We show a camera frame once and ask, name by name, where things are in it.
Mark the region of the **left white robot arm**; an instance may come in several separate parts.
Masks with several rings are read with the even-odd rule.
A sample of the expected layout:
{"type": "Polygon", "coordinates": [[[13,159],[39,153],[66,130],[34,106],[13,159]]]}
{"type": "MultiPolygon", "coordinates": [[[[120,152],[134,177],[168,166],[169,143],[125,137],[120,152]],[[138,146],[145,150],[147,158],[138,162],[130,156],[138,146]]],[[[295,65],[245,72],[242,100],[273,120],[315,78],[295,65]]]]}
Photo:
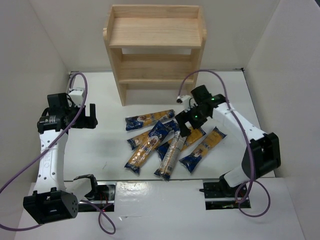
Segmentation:
{"type": "Polygon", "coordinates": [[[86,116],[85,97],[83,88],[48,95],[48,107],[37,122],[42,157],[33,193],[24,197],[23,207],[39,225],[75,218],[79,202],[98,193],[93,174],[75,177],[70,188],[64,182],[67,127],[94,129],[98,124],[94,104],[89,105],[90,115],[86,116]]]}

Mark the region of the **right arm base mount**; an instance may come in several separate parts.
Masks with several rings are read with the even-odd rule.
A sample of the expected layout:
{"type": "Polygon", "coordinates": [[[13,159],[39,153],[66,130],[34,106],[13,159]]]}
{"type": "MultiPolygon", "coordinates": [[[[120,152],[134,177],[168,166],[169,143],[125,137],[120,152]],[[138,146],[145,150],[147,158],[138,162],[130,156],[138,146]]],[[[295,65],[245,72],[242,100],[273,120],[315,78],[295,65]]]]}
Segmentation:
{"type": "Polygon", "coordinates": [[[206,210],[226,210],[239,207],[235,199],[237,188],[230,187],[224,180],[204,180],[199,191],[204,194],[206,210]]]}

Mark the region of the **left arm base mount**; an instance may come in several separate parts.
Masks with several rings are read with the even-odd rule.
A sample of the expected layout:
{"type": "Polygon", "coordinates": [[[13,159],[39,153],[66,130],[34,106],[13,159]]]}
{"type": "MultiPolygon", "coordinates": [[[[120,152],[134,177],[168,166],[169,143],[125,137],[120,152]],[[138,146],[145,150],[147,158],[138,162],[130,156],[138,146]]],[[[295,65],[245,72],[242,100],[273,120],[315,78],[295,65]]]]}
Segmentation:
{"type": "MultiPolygon", "coordinates": [[[[99,209],[104,208],[104,212],[114,212],[115,210],[115,196],[116,196],[116,182],[114,181],[98,181],[97,191],[93,199],[88,199],[92,204],[94,204],[99,209]]],[[[71,188],[72,183],[69,181],[65,182],[66,189],[71,188]]],[[[83,201],[79,203],[79,213],[87,212],[97,212],[97,210],[83,201]]]]}

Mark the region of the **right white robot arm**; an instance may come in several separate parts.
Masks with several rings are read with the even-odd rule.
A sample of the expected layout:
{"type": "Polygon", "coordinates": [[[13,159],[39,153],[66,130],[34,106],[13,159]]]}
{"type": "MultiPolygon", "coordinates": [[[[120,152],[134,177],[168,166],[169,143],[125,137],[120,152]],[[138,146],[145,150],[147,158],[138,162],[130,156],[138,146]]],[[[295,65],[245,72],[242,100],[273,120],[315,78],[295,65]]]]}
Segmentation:
{"type": "Polygon", "coordinates": [[[191,134],[187,123],[190,123],[193,129],[198,129],[208,118],[212,118],[244,145],[240,165],[219,178],[219,185],[223,190],[251,183],[281,166],[279,137],[250,123],[235,110],[226,94],[212,95],[205,85],[200,85],[194,88],[190,95],[178,95],[176,101],[184,105],[184,110],[175,117],[182,136],[191,134]]]}

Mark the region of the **clear back spaghetti bag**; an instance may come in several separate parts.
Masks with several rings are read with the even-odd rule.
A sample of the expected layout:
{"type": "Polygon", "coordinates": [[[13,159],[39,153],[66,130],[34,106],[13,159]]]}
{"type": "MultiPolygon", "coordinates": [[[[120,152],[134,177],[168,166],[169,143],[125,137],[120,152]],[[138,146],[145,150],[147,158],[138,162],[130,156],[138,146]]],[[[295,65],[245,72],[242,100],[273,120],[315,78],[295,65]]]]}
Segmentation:
{"type": "Polygon", "coordinates": [[[178,161],[178,156],[181,151],[187,149],[189,143],[189,136],[182,136],[181,131],[177,130],[174,133],[171,142],[167,141],[156,148],[156,151],[161,159],[160,167],[154,172],[154,175],[169,181],[173,173],[173,169],[178,161]]]}

